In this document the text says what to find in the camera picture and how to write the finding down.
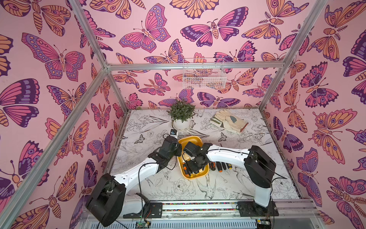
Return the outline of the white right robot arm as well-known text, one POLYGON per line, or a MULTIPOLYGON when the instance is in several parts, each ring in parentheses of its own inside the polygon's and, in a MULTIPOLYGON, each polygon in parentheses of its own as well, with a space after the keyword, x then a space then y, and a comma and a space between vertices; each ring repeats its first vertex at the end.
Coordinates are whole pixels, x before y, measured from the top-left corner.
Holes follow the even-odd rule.
POLYGON ((211 162, 228 163, 246 169, 254 184, 254 200, 239 201, 237 209, 242 217, 277 216, 275 204, 271 200, 272 181, 276 163, 260 147, 251 146, 250 149, 223 148, 211 143, 198 146, 188 142, 183 149, 183 155, 188 155, 186 162, 188 171, 199 173, 211 162))

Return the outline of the orange handled screwdriver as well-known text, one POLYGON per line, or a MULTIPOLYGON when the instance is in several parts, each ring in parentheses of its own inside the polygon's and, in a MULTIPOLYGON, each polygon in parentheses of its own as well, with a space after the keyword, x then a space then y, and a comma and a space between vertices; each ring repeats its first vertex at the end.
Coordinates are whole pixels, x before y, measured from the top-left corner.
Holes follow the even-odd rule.
POLYGON ((220 162, 216 162, 216 168, 219 172, 223 172, 223 167, 222 167, 222 164, 220 162))

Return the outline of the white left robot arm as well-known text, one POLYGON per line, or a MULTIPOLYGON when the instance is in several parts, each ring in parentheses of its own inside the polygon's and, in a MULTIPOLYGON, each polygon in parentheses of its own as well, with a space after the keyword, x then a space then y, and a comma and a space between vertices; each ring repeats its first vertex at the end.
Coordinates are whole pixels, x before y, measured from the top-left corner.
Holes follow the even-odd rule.
POLYGON ((179 157, 182 145, 175 135, 167 136, 161 147, 155 149, 137 166, 117 175, 104 174, 96 184, 85 206, 104 227, 120 216, 126 194, 141 181, 166 168, 173 157, 179 157))

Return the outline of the yellow plastic storage tray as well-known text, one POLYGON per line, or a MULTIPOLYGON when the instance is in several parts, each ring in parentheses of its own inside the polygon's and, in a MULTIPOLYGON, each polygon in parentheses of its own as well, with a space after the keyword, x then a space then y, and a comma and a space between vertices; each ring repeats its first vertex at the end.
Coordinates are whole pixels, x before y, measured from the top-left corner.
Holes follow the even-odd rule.
POLYGON ((188 142, 193 142, 194 144, 202 147, 203 146, 203 141, 201 140, 201 138, 197 137, 197 136, 190 136, 190 137, 185 137, 179 140, 179 143, 182 145, 182 155, 180 157, 178 157, 178 162, 179 162, 179 168, 181 170, 181 173, 183 175, 184 178, 188 179, 188 180, 193 180, 193 179, 197 179, 200 177, 204 177, 209 173, 209 165, 206 165, 204 170, 201 170, 198 174, 194 174, 189 168, 189 172, 190 172, 190 177, 186 177, 184 170, 183 170, 183 163, 187 163, 187 161, 191 160, 191 158, 184 153, 184 148, 187 145, 188 142))

